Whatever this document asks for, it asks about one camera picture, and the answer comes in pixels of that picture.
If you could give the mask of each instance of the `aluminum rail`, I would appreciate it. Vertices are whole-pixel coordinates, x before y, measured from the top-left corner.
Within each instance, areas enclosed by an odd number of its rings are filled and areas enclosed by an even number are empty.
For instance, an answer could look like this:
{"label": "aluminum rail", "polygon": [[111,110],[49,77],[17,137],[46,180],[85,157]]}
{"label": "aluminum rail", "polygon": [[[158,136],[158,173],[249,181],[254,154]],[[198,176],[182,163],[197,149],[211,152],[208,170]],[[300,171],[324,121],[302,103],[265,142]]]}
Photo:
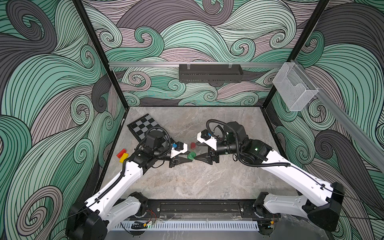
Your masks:
{"label": "aluminum rail", "polygon": [[112,61],[111,68],[178,68],[180,64],[240,64],[242,68],[281,68],[284,62],[260,63],[260,62],[157,62],[157,61]]}

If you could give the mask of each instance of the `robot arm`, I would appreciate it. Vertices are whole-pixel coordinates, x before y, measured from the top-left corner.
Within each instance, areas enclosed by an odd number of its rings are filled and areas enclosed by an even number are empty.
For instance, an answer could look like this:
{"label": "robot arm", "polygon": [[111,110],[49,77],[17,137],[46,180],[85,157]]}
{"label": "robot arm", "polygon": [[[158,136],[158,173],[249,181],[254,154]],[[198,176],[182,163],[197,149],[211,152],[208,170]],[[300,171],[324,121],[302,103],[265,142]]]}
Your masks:
{"label": "robot arm", "polygon": [[[264,170],[278,176],[302,194],[292,197],[260,193],[255,202],[255,208],[258,209],[257,214],[260,217],[269,217],[269,214],[276,213],[291,214],[308,218],[325,230],[336,230],[345,193],[340,183],[330,184],[321,180],[289,162],[264,142],[249,139],[244,127],[237,122],[226,123],[225,136],[222,141],[218,141],[217,137],[210,133],[209,121],[207,129],[197,135],[197,140],[209,148],[207,157],[214,156],[218,161],[219,155],[240,153],[237,159],[241,163],[247,166],[263,167]],[[239,150],[236,149],[234,136],[239,140]]]}
{"label": "robot arm", "polygon": [[138,192],[132,193],[119,204],[115,206],[114,204],[157,160],[169,161],[169,167],[192,162],[190,159],[179,157],[180,154],[188,152],[187,144],[182,142],[168,144],[166,150],[162,147],[164,138],[164,133],[160,131],[147,132],[146,138],[139,144],[143,149],[138,146],[136,151],[124,160],[125,167],[119,174],[85,202],[72,205],[66,226],[68,237],[102,240],[108,231],[127,217],[142,216],[146,213],[147,198]]}

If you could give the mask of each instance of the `wall mural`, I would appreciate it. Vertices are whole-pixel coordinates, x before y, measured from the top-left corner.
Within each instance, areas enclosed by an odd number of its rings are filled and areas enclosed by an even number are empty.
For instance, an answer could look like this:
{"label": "wall mural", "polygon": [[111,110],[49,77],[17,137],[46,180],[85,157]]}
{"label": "wall mural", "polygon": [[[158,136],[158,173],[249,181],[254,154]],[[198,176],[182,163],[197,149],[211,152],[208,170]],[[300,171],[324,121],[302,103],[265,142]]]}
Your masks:
{"label": "wall mural", "polygon": [[0,90],[0,238],[45,240],[93,194],[124,114],[72,0],[0,1]]}
{"label": "wall mural", "polygon": [[[83,0],[109,61],[285,62],[316,0]],[[115,68],[131,106],[260,106],[278,69],[179,83],[177,68]]]}
{"label": "wall mural", "polygon": [[[383,5],[356,2],[325,10],[297,60],[383,148]],[[384,218],[384,174],[319,99],[312,99],[300,112],[289,112],[276,94],[267,111],[290,161],[325,180],[341,182],[346,195],[371,205],[345,198],[342,215]],[[333,235],[343,240],[382,240],[384,221],[341,218]]]}

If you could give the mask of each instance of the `yellow block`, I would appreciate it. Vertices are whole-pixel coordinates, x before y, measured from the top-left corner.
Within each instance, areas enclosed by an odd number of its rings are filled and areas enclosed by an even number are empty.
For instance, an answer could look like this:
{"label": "yellow block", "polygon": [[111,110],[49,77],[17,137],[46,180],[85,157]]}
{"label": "yellow block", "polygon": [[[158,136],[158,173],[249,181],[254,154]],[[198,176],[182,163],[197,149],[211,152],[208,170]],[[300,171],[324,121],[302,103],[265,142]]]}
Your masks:
{"label": "yellow block", "polygon": [[121,159],[120,159],[120,161],[119,162],[121,162],[121,163],[123,163],[124,162],[124,160],[127,158],[129,156],[129,154],[128,153],[123,153],[123,155],[121,156]]}

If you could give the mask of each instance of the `gray marble surface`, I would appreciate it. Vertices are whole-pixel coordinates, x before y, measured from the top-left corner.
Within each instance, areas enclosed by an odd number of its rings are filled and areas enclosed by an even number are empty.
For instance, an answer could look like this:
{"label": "gray marble surface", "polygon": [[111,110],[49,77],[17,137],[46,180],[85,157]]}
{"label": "gray marble surface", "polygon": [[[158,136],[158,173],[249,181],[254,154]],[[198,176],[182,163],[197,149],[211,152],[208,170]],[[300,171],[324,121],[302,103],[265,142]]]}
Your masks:
{"label": "gray marble surface", "polygon": [[[277,149],[261,110],[257,107],[133,107],[129,109],[102,186],[121,171],[121,163],[116,154],[123,148],[131,154],[138,144],[127,124],[147,113],[175,141],[188,145],[197,141],[196,135],[205,129],[208,119],[217,119],[224,122],[237,121],[244,126],[249,138],[262,140]],[[206,151],[207,147],[196,147],[194,150],[198,155]],[[220,156],[220,163],[214,162],[213,165],[195,160],[169,168],[168,162],[165,162],[159,168],[148,170],[122,197],[135,191],[151,199],[253,199],[263,191],[297,195],[294,188],[275,175],[261,168],[234,162],[232,155]]]}

